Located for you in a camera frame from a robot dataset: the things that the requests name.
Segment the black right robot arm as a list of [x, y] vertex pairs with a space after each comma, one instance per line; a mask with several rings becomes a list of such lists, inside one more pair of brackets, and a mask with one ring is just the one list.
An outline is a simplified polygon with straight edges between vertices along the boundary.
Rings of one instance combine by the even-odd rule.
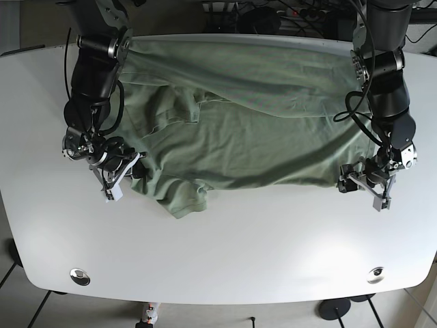
[[79, 55], [64, 82], [68, 101], [62, 141], [64, 156], [85, 160], [99, 180], [106, 201], [122, 196], [121, 180], [146, 156], [114, 135], [124, 114], [124, 86], [119, 80], [127, 58], [132, 27], [120, 1], [59, 1], [77, 29]]

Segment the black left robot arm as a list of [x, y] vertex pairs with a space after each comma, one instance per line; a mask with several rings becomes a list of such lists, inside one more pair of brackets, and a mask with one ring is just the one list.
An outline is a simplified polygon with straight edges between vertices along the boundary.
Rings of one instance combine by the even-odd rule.
[[416, 124], [403, 77], [411, 6], [366, 7], [351, 57], [212, 41], [136, 40], [121, 80], [132, 190], [175, 218], [211, 190], [388, 187]]

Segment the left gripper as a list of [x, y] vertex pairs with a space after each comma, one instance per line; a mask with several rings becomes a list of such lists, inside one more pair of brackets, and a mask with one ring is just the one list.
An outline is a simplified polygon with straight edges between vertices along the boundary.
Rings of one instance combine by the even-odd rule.
[[373, 158], [360, 158], [355, 163], [345, 164], [340, 167], [337, 188], [340, 193], [364, 190], [373, 198], [377, 194], [391, 197], [391, 189], [395, 181], [395, 170], [391, 171], [386, 166], [378, 167]]

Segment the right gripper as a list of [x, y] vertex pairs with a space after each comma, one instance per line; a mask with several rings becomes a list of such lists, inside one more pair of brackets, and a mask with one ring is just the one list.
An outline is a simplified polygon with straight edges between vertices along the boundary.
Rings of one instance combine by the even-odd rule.
[[101, 152], [98, 156], [89, 156], [89, 169], [102, 185], [102, 189], [110, 189], [119, 185], [123, 178], [144, 178], [145, 167], [141, 159], [147, 152]]

